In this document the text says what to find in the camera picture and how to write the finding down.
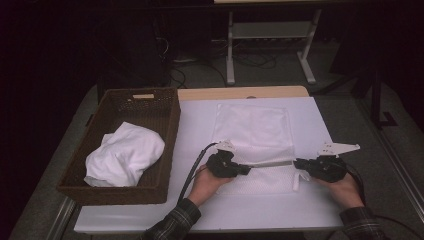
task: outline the metal stand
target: metal stand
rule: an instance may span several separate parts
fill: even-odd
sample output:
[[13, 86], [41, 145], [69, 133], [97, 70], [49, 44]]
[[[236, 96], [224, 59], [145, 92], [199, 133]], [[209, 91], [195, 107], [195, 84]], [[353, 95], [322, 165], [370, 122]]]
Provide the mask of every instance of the metal stand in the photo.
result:
[[380, 120], [380, 102], [381, 102], [381, 74], [382, 67], [379, 66], [379, 58], [375, 57], [365, 67], [360, 68], [353, 73], [344, 76], [327, 87], [311, 92], [311, 96], [325, 95], [338, 87], [346, 84], [350, 80], [358, 79], [353, 87], [351, 94], [356, 98], [365, 97], [367, 91], [371, 88], [371, 113], [370, 118], [377, 129], [381, 130], [384, 126], [397, 126], [396, 121], [389, 112], [383, 112], [385, 121]]
[[297, 55], [306, 76], [306, 80], [309, 84], [315, 84], [316, 80], [309, 66], [307, 57], [320, 15], [321, 9], [318, 9], [315, 11], [312, 21], [234, 23], [233, 12], [230, 12], [228, 19], [227, 84], [235, 84], [233, 39], [252, 38], [305, 38], [306, 45]]

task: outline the white towel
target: white towel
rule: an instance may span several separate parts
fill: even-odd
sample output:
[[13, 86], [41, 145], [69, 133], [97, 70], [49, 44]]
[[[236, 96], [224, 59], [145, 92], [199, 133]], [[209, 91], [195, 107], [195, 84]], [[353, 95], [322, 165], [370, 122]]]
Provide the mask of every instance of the white towel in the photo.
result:
[[115, 133], [106, 134], [101, 146], [87, 156], [84, 181], [96, 187], [136, 186], [164, 147], [158, 133], [124, 122]]
[[[241, 164], [294, 160], [289, 115], [285, 108], [218, 104], [213, 142], [229, 139]], [[294, 166], [253, 168], [222, 186], [219, 194], [278, 194], [298, 189]]]

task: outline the black cable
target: black cable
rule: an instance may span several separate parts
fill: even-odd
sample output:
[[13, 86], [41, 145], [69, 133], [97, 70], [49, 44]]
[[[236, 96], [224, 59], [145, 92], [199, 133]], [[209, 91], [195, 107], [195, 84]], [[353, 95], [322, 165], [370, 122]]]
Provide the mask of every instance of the black cable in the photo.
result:
[[194, 162], [194, 164], [193, 164], [193, 167], [192, 167], [192, 168], [191, 168], [191, 170], [190, 170], [190, 173], [187, 175], [187, 178], [186, 178], [186, 181], [185, 181], [185, 183], [184, 183], [184, 186], [183, 186], [183, 188], [181, 189], [180, 196], [178, 197], [178, 202], [180, 202], [181, 200], [183, 200], [183, 198], [184, 198], [184, 194], [185, 194], [185, 192], [186, 192], [186, 190], [187, 190], [187, 188], [188, 188], [188, 185], [190, 185], [190, 182], [191, 182], [191, 180], [192, 180], [192, 178], [193, 178], [193, 174], [194, 174], [194, 172], [196, 171], [197, 166], [198, 166], [198, 165], [199, 165], [199, 163], [200, 163], [200, 160], [202, 160], [202, 158], [203, 158], [203, 156], [205, 155], [206, 151], [207, 151], [210, 147], [212, 147], [212, 146], [214, 146], [214, 145], [216, 145], [216, 143], [211, 143], [211, 144], [209, 144], [209, 145], [208, 145], [205, 149], [203, 149], [203, 150], [200, 152], [199, 156], [197, 157], [196, 161], [195, 161], [195, 162]]
[[336, 233], [337, 231], [331, 232], [324, 240], [330, 240], [330, 238]]
[[168, 40], [166, 40], [166, 38], [163, 38], [163, 37], [156, 37], [156, 40], [165, 42], [165, 50], [163, 50], [163, 53], [159, 54], [159, 57], [162, 59], [162, 63], [163, 63], [166, 59], [166, 53], [169, 50], [169, 42]]
[[410, 227], [408, 227], [406, 224], [404, 224], [404, 223], [402, 223], [402, 222], [400, 222], [400, 221], [398, 221], [398, 220], [395, 220], [395, 219], [393, 219], [393, 218], [389, 218], [389, 217], [385, 217], [385, 216], [381, 216], [381, 215], [374, 215], [374, 217], [376, 217], [376, 218], [381, 218], [381, 219], [385, 219], [385, 220], [388, 220], [388, 221], [391, 221], [391, 222], [394, 222], [394, 223], [396, 223], [396, 224], [399, 224], [399, 225], [401, 225], [402, 227], [404, 227], [406, 230], [408, 230], [410, 233], [412, 233], [413, 235], [415, 235], [415, 237], [417, 237], [418, 239], [421, 239], [421, 240], [424, 240], [424, 238], [423, 237], [421, 237], [414, 229], [412, 229], [412, 228], [410, 228]]
[[208, 167], [203, 168], [202, 170], [199, 170], [198, 172], [196, 172], [196, 174], [194, 174], [194, 176], [191, 178], [191, 180], [193, 181], [194, 178], [196, 178], [197, 175], [199, 175], [200, 172], [202, 172], [203, 170], [205, 170]]
[[226, 79], [225, 79], [224, 75], [221, 73], [221, 71], [219, 71], [216, 67], [214, 67], [207, 60], [198, 59], [198, 60], [195, 60], [195, 61], [192, 61], [192, 62], [179, 63], [178, 65], [179, 65], [179, 67], [201, 65], [201, 66], [206, 66], [206, 67], [212, 68], [213, 70], [215, 70], [219, 74], [219, 76], [221, 77], [222, 81], [224, 82], [224, 86], [227, 87], [227, 82], [226, 82]]
[[[346, 165], [349, 167], [349, 168], [351, 168], [351, 169], [353, 169], [353, 171], [351, 171], [351, 170], [349, 170], [348, 169], [348, 173], [350, 174], [350, 175], [352, 175], [352, 177], [354, 178], [354, 180], [355, 180], [355, 182], [356, 182], [356, 184], [358, 185], [358, 187], [359, 187], [359, 194], [360, 194], [360, 197], [361, 197], [361, 200], [362, 200], [362, 202], [364, 203], [364, 205], [366, 205], [366, 200], [365, 200], [365, 191], [364, 191], [364, 182], [363, 182], [363, 180], [362, 180], [362, 177], [361, 177], [361, 175], [359, 174], [359, 171], [354, 167], [354, 166], [352, 166], [352, 165], [350, 165], [350, 164], [348, 164], [348, 163], [346, 163]], [[385, 220], [388, 220], [388, 221], [392, 221], [392, 222], [394, 222], [394, 223], [396, 223], [396, 224], [399, 224], [399, 225], [401, 225], [402, 227], [404, 227], [405, 229], [407, 229], [409, 232], [411, 232], [414, 236], [416, 236], [418, 239], [420, 239], [420, 240], [424, 240], [424, 238], [423, 237], [421, 237], [414, 229], [412, 229], [412, 228], [410, 228], [409, 226], [407, 226], [406, 224], [404, 224], [404, 223], [402, 223], [402, 222], [400, 222], [400, 221], [398, 221], [398, 220], [395, 220], [395, 219], [392, 219], [392, 218], [389, 218], [389, 217], [385, 217], [385, 216], [381, 216], [381, 215], [374, 215], [374, 217], [376, 217], [376, 218], [380, 218], [380, 219], [385, 219]], [[336, 231], [334, 231], [334, 232], [331, 232], [326, 238], [325, 238], [325, 240], [329, 240], [329, 239], [331, 239], [331, 237], [334, 235], [336, 233]]]
[[168, 73], [168, 75], [170, 76], [171, 80], [173, 80], [174, 82], [177, 82], [177, 83], [179, 83], [179, 84], [180, 84], [177, 88], [184, 87], [184, 88], [186, 88], [186, 89], [187, 89], [187, 86], [185, 85], [185, 82], [186, 82], [186, 75], [184, 74], [184, 72], [182, 72], [181, 70], [178, 70], [178, 69], [176, 69], [176, 68], [172, 68], [171, 70], [175, 70], [175, 71], [179, 72], [179, 73], [183, 76], [183, 80], [182, 80], [182, 81], [179, 81], [179, 80], [175, 79], [175, 78], [172, 76], [172, 74], [171, 74], [171, 73]]
[[[300, 39], [294, 39], [294, 40], [292, 40], [285, 48], [283, 48], [281, 51], [286, 51], [287, 49], [289, 49], [290, 47], [292, 47], [295, 43], [297, 43], [297, 42], [299, 42], [300, 41]], [[256, 49], [258, 49], [259, 50], [259, 52], [261, 52], [261, 54], [258, 54], [259, 56], [261, 56], [263, 59], [265, 59], [265, 61], [264, 62], [262, 62], [262, 63], [256, 63], [256, 62], [254, 62], [254, 61], [252, 61], [251, 59], [249, 59], [249, 58], [244, 58], [243, 60], [247, 60], [247, 61], [249, 61], [249, 62], [251, 62], [251, 63], [247, 63], [247, 62], [244, 62], [243, 60], [241, 60], [240, 59], [240, 57], [238, 56], [238, 55], [234, 55], [233, 57], [234, 57], [234, 59], [239, 63], [239, 64], [241, 64], [241, 65], [245, 65], [245, 66], [249, 66], [249, 67], [257, 67], [257, 68], [261, 68], [261, 69], [273, 69], [273, 68], [275, 68], [276, 66], [277, 66], [277, 58], [278, 58], [278, 56], [276, 55], [276, 56], [273, 56], [273, 55], [271, 55], [271, 54], [265, 54], [264, 53], [264, 51], [263, 51], [263, 49], [261, 48], [261, 47], [256, 47]], [[270, 62], [272, 62], [273, 64], [271, 65], [271, 66], [269, 66], [269, 67], [264, 67], [264, 65], [266, 65], [266, 64], [268, 64], [268, 63], [270, 63]]]
[[105, 52], [114, 62], [116, 62], [119, 66], [121, 66], [125, 71], [127, 71], [127, 73], [129, 73], [130, 75], [132, 75], [133, 77], [141, 80], [141, 81], [147, 81], [147, 78], [144, 78], [142, 76], [139, 76], [137, 73], [131, 71], [131, 69], [129, 69], [124, 63], [122, 63], [117, 57], [115, 57], [110, 51], [109, 49], [106, 48], [106, 46], [103, 45], [103, 43], [98, 39], [96, 32], [94, 30], [92, 38], [94, 39], [94, 41], [97, 43], [97, 45], [103, 50], [103, 52]]

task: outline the hand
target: hand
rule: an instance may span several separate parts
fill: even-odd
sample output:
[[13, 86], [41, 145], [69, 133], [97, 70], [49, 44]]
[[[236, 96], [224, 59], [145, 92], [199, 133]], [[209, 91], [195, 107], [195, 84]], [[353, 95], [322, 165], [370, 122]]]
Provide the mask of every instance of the hand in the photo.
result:
[[200, 166], [195, 176], [193, 187], [187, 198], [198, 207], [212, 197], [219, 187], [233, 180], [233, 178], [215, 177], [206, 165]]
[[336, 200], [343, 209], [364, 206], [359, 195], [359, 187], [349, 173], [347, 173], [342, 180], [335, 183], [325, 182], [316, 178], [315, 180], [330, 189], [334, 200]]

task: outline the plaid shirt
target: plaid shirt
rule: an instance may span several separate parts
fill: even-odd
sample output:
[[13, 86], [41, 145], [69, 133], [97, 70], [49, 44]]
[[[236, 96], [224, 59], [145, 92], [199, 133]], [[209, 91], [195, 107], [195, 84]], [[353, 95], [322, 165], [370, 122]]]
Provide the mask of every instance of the plaid shirt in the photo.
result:
[[[143, 240], [183, 239], [199, 220], [199, 209], [190, 200], [183, 199], [166, 217], [148, 229]], [[387, 240], [380, 225], [366, 207], [348, 209], [340, 214], [344, 233], [352, 240]]]
[[340, 213], [345, 225], [343, 232], [349, 239], [374, 240], [389, 239], [381, 230], [376, 218], [367, 207], [356, 207]]
[[199, 220], [200, 216], [197, 206], [185, 198], [162, 221], [148, 229], [141, 239], [183, 239], [191, 227]]

